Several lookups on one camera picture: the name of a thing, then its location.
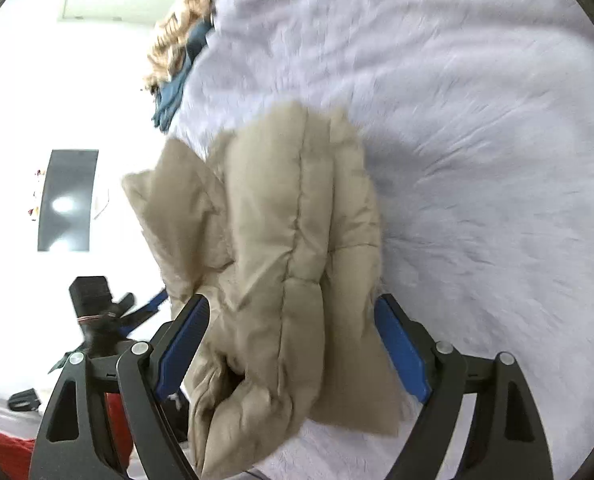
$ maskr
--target bed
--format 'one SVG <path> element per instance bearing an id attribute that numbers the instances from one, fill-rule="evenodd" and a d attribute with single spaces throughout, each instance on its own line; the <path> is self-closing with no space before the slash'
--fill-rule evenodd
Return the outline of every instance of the bed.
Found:
<path id="1" fill-rule="evenodd" d="M 205 155 L 274 102 L 346 107 L 381 199 L 384 287 L 435 339 L 518 357 L 570 478 L 594 445 L 589 18 L 575 0 L 216 1 L 171 135 Z M 260 469 L 384 478 L 409 429 L 309 422 Z"/>

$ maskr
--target red fabric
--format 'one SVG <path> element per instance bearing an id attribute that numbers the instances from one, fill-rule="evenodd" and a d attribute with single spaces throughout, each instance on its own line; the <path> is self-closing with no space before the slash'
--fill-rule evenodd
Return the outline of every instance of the red fabric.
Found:
<path id="1" fill-rule="evenodd" d="M 106 409 L 119 460 L 123 467 L 127 468 L 132 452 L 132 435 L 123 411 L 121 396 L 106 394 Z M 24 440 L 0 433 L 0 468 L 10 480 L 28 480 L 33 449 L 34 439 Z"/>

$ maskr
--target dark gray panel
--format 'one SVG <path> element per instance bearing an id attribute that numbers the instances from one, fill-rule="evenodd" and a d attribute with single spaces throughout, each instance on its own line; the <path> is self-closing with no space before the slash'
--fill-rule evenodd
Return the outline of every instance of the dark gray panel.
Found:
<path id="1" fill-rule="evenodd" d="M 90 250 L 98 150 L 52 150 L 39 211 L 38 251 Z"/>

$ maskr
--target white wall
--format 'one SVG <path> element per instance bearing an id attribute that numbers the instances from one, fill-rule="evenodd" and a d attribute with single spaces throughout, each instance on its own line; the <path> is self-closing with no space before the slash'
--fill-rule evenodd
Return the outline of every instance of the white wall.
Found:
<path id="1" fill-rule="evenodd" d="M 75 276 L 104 274 L 115 296 L 138 301 L 162 286 L 119 187 L 126 172 L 154 165 L 164 140 L 140 91 L 149 29 L 58 23 L 55 5 L 8 0 L 0 10 L 0 396 L 31 387 L 80 342 Z M 29 183 L 58 148 L 99 149 L 110 182 L 90 253 L 36 251 Z"/>

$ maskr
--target beige puffer jacket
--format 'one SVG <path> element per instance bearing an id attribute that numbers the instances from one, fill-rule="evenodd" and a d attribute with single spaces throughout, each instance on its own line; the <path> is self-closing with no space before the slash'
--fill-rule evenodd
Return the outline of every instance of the beige puffer jacket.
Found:
<path id="1" fill-rule="evenodd" d="M 356 131 L 299 104 L 224 133 L 203 162 L 168 140 L 124 189 L 177 314 L 210 325 L 185 379 L 203 478 L 263 459 L 309 416 L 394 434 L 400 384 L 374 327 L 379 215 Z"/>

